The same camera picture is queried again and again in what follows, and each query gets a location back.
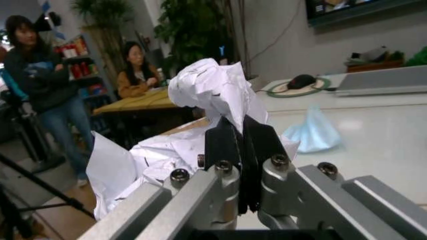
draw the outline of woman with long hair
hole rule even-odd
[[[146,60],[138,43],[126,42],[123,57],[126,61],[126,69],[117,77],[118,94],[121,98],[142,96],[159,82],[160,76],[156,67]]]
[[[14,46],[4,60],[4,67],[28,95],[32,109],[42,125],[62,145],[77,175],[77,184],[87,184],[87,161],[79,153],[68,123],[77,127],[87,147],[94,146],[91,127],[78,86],[70,82],[68,67],[48,47],[24,16],[13,15],[6,20],[7,36]]]

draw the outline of computer mouse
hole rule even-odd
[[[287,84],[287,89],[302,89],[314,83],[316,83],[316,78],[314,76],[308,74],[301,74],[296,76]]]

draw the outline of hand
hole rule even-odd
[[[157,83],[157,79],[155,78],[155,77],[150,77],[148,80],[147,80],[147,86],[149,86],[149,87],[152,87],[154,84],[156,84]]]
[[[58,64],[58,65],[55,66],[55,71],[59,71],[59,70],[61,70],[63,68],[64,68],[64,65]]]

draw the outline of jeans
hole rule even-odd
[[[94,140],[83,101],[78,96],[72,97],[61,105],[43,112],[39,115],[39,118],[41,124],[53,135],[55,140],[65,150],[65,155],[77,174],[77,178],[87,179],[87,161],[83,155],[79,153],[71,130],[68,127],[68,122],[71,122],[77,127],[86,146],[89,148],[88,150],[92,152]]]

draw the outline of hair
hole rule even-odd
[[[9,38],[10,43],[19,51],[23,51],[24,45],[18,41],[18,38],[15,34],[17,29],[22,28],[23,26],[34,31],[36,34],[36,45],[32,52],[42,52],[46,50],[45,42],[40,37],[39,33],[36,31],[34,24],[26,17],[21,15],[12,15],[6,20],[6,32],[7,37]]]
[[[6,51],[6,49],[0,45],[0,63],[3,63],[3,60],[5,59],[7,52],[8,51]]]
[[[129,51],[133,46],[138,46],[138,48],[142,50],[141,46],[136,41],[128,41],[124,44],[123,58],[124,58],[124,61],[126,62],[126,69],[124,70],[124,72],[127,75],[127,79],[129,79],[130,85],[135,86],[135,85],[139,85],[141,81],[137,79],[137,77],[135,76],[132,63],[128,61]],[[150,66],[150,63],[147,61],[146,56],[144,55],[141,71],[146,80],[154,77],[154,74],[150,71],[149,66]]]

